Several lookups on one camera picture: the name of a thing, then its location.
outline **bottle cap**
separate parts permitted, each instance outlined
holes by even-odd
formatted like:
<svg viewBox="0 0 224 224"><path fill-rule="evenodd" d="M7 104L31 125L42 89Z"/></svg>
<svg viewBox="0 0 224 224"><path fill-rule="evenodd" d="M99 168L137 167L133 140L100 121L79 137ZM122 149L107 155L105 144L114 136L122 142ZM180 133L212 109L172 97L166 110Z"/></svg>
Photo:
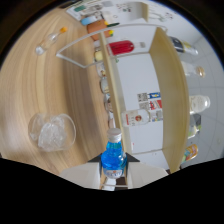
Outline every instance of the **bottle cap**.
<svg viewBox="0 0 224 224"><path fill-rule="evenodd" d="M196 67L196 72L200 77L202 78L205 77L205 70L202 67L200 66Z"/></svg>
<svg viewBox="0 0 224 224"><path fill-rule="evenodd" d="M119 128L110 128L107 131L107 138L113 143L121 141L121 130Z"/></svg>
<svg viewBox="0 0 224 224"><path fill-rule="evenodd" d="M67 30L68 30L67 27L62 27L62 28L60 29L60 33L65 33Z"/></svg>

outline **red object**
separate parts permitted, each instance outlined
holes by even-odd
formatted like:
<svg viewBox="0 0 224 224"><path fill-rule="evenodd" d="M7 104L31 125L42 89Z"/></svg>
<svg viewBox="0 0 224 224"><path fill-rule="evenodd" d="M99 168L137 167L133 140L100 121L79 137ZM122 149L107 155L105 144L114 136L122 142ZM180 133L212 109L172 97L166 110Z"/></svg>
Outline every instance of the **red object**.
<svg viewBox="0 0 224 224"><path fill-rule="evenodd" d="M162 100L150 101L149 104L150 104L151 110L162 108Z"/></svg>
<svg viewBox="0 0 224 224"><path fill-rule="evenodd" d="M130 53L134 50L134 44L129 40L113 42L109 46L113 55Z"/></svg>

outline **clear plastic bottle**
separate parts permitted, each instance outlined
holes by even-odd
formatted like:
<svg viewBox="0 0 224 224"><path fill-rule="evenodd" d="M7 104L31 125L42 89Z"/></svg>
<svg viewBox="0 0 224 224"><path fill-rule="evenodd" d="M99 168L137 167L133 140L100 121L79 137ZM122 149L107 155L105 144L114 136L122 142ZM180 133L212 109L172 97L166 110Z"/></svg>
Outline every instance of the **clear plastic bottle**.
<svg viewBox="0 0 224 224"><path fill-rule="evenodd" d="M106 151L101 155L104 175L111 179L118 179L124 173L127 157L122 150L121 130L110 128L107 131L108 143Z"/></svg>
<svg viewBox="0 0 224 224"><path fill-rule="evenodd" d="M192 64L183 61L181 61L181 64L183 66L186 76L200 77L200 78L205 77L205 71L201 66L194 66Z"/></svg>
<svg viewBox="0 0 224 224"><path fill-rule="evenodd" d="M176 37L171 37L171 36L169 36L169 38L171 42L173 43L173 46L177 52L188 53L191 55L198 55L197 49L194 46L187 43L186 41L179 40Z"/></svg>
<svg viewBox="0 0 224 224"><path fill-rule="evenodd" d="M196 95L189 96L190 114L201 113L211 105L208 96Z"/></svg>
<svg viewBox="0 0 224 224"><path fill-rule="evenodd" d="M150 112L145 109L129 110L121 113L123 127L143 125L150 122Z"/></svg>
<svg viewBox="0 0 224 224"><path fill-rule="evenodd" d="M49 34L42 42L36 47L36 53L38 55L43 54L47 49L50 48L58 40L58 36L67 31L67 27L63 27L59 30L58 33Z"/></svg>

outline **glass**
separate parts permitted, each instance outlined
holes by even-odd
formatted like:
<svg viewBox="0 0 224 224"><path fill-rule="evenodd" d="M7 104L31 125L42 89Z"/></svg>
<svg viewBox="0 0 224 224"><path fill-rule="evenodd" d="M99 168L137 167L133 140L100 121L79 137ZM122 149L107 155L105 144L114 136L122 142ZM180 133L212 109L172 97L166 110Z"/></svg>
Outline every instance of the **glass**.
<svg viewBox="0 0 224 224"><path fill-rule="evenodd" d="M34 145L46 152L69 149L76 138L74 122L66 114L38 113L30 120L28 132Z"/></svg>

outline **bottle label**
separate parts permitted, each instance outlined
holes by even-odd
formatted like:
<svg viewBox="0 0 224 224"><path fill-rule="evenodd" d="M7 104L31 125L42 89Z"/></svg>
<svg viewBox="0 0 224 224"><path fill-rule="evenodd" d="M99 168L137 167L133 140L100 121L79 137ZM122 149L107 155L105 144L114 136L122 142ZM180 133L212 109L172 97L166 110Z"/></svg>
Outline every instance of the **bottle label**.
<svg viewBox="0 0 224 224"><path fill-rule="evenodd" d="M111 179L117 179L122 176L123 171L122 170L106 170L105 176Z"/></svg>
<svg viewBox="0 0 224 224"><path fill-rule="evenodd" d="M195 147L195 145L189 146L185 150L185 155L186 155L186 161L193 159L197 155L197 148Z"/></svg>
<svg viewBox="0 0 224 224"><path fill-rule="evenodd" d="M138 115L137 110L127 111L125 114L126 124L129 126L138 125L142 121L142 116Z"/></svg>

